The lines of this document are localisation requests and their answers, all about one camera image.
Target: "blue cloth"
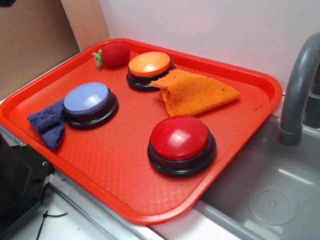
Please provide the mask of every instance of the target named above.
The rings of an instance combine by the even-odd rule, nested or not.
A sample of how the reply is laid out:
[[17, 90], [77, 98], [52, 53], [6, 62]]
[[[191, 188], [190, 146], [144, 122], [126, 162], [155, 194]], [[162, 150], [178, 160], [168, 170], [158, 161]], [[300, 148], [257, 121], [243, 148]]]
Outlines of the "blue cloth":
[[61, 99], [26, 118], [47, 147], [55, 151], [65, 132], [64, 100]]

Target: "tray rim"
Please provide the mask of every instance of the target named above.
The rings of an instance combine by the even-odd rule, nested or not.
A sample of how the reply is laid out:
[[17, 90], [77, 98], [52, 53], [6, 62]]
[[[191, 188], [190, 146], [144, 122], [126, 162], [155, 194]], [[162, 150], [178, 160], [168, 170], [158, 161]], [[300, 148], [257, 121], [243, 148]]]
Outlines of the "tray rim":
[[[265, 106], [263, 114], [258, 116], [255, 122], [253, 122], [250, 125], [251, 131], [246, 131], [244, 129], [242, 135], [234, 142], [234, 144], [232, 145], [232, 148], [236, 149], [236, 151], [231, 152], [230, 150], [227, 150], [226, 153], [216, 163], [216, 167], [214, 168], [215, 170], [218, 169], [218, 171], [214, 173], [216, 177], [212, 178], [211, 176], [213, 175], [212, 172], [210, 172], [211, 174], [207, 174], [202, 179], [200, 184], [196, 186], [196, 188], [188, 195], [188, 197], [183, 202], [181, 202], [178, 206], [176, 206], [175, 208], [167, 212], [162, 212], [162, 213], [153, 214], [153, 215], [145, 215], [135, 211], [132, 208], [126, 208], [125, 212], [119, 212], [115, 210], [118, 214], [120, 214], [125, 219], [138, 224], [149, 225], [149, 224], [158, 224], [158, 223], [166, 222], [167, 220], [177, 217], [183, 212], [192, 208], [192, 206], [196, 203], [196, 201], [200, 198], [200, 196], [205, 192], [205, 190], [209, 187], [209, 185], [217, 178], [219, 173], [223, 171], [223, 169], [229, 164], [229, 162], [236, 156], [237, 152], [245, 145], [245, 143], [251, 138], [251, 136], [258, 130], [258, 128], [269, 117], [272, 111], [277, 107], [277, 105], [279, 104], [279, 102], [283, 97], [283, 90], [280, 83], [277, 82], [276, 79], [262, 72], [250, 70], [247, 68], [243, 68], [243, 67], [239, 67], [239, 66], [235, 66], [227, 63], [218, 62], [211, 59], [206, 59], [203, 57], [190, 55], [187, 53], [182, 53], [175, 50], [166, 49], [159, 46], [154, 46], [151, 44], [147, 44], [147, 43], [143, 43], [143, 42], [127, 39], [127, 38], [115, 38], [107, 41], [102, 41], [98, 44], [93, 45], [92, 47], [88, 48], [82, 53], [75, 55], [74, 57], [58, 65], [57, 67], [53, 68], [49, 72], [45, 73], [44, 75], [40, 76], [36, 80], [32, 81], [31, 83], [27, 84], [26, 86], [22, 87], [21, 89], [19, 89], [9, 97], [7, 97], [2, 102], [2, 104], [0, 104], [0, 124], [2, 124], [10, 132], [16, 135], [19, 139], [26, 142], [30, 146], [32, 146], [36, 151], [41, 153], [49, 161], [53, 162], [52, 164], [55, 167], [57, 167], [60, 171], [62, 171], [63, 173], [67, 173], [68, 177], [70, 177], [72, 180], [77, 182], [81, 187], [83, 187], [88, 192], [93, 194], [96, 198], [98, 198], [104, 204], [109, 206], [114, 206], [116, 204], [119, 204], [119, 200], [116, 196], [114, 196], [110, 192], [106, 194], [106, 191], [97, 184], [91, 184], [90, 189], [87, 189], [89, 179], [84, 173], [73, 168], [71, 164], [68, 162], [64, 162], [63, 169], [60, 169], [59, 164], [54, 164], [56, 162], [59, 162], [59, 159], [60, 159], [57, 155], [54, 154], [54, 152], [49, 151], [45, 146], [39, 144], [36, 140], [29, 137], [27, 133], [23, 131], [23, 129], [19, 128], [13, 122], [10, 121], [10, 108], [14, 108], [19, 103], [23, 102], [24, 100], [31, 97], [34, 93], [36, 93], [36, 90], [41, 90], [42, 88], [49, 86], [55, 79], [59, 79], [59, 76], [63, 76], [65, 73], [63, 73], [64, 71], [62, 70], [62, 68], [65, 68], [65, 69], [67, 68], [69, 71], [72, 71], [78, 66], [79, 62], [83, 61], [83, 58], [88, 60], [91, 59], [93, 52], [99, 50], [103, 45], [109, 42], [125, 43], [129, 45], [129, 48], [132, 52], [135, 52], [138, 54], [148, 52], [148, 51], [165, 52], [172, 58], [173, 62], [177, 65], [180, 65], [182, 60], [187, 58], [189, 60], [188, 62], [189, 65], [188, 64], [187, 65], [181, 64], [181, 65], [190, 67], [195, 70], [204, 71], [207, 73], [209, 73], [209, 71], [206, 68], [206, 66], [210, 65], [212, 67], [212, 69], [210, 70], [211, 71], [210, 73], [213, 73], [217, 76], [225, 77], [237, 82], [242, 82], [245, 84], [256, 86], [262, 89], [264, 92], [268, 91], [267, 95], [269, 96], [269, 104]], [[256, 78], [262, 79], [264, 80], [264, 82], [262, 83], [260, 81], [257, 81]]]

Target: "strawberry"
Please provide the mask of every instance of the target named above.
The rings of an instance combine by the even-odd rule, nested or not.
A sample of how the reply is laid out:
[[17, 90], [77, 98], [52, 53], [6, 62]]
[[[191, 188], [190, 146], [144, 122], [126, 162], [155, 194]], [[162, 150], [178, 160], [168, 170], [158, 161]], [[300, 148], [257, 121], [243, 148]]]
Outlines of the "strawberry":
[[109, 43], [98, 53], [92, 54], [98, 67], [105, 65], [107, 67], [118, 67], [126, 64], [130, 59], [130, 49], [127, 45], [120, 42]]

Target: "white wall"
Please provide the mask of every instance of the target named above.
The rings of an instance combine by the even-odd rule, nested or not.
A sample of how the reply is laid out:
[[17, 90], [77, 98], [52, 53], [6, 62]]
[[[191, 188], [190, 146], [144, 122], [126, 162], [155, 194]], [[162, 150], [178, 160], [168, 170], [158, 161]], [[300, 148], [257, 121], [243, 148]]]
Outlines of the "white wall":
[[100, 0], [111, 38], [260, 71], [286, 90], [298, 53], [320, 32], [320, 0]]

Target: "sink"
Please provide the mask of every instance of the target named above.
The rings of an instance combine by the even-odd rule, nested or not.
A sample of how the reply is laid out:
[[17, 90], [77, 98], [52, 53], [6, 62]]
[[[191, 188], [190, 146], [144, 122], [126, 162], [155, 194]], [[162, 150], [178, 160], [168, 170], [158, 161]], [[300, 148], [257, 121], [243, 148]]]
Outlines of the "sink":
[[267, 119], [201, 201], [252, 239], [319, 239], [320, 131], [303, 126], [301, 143], [284, 146], [279, 122]]

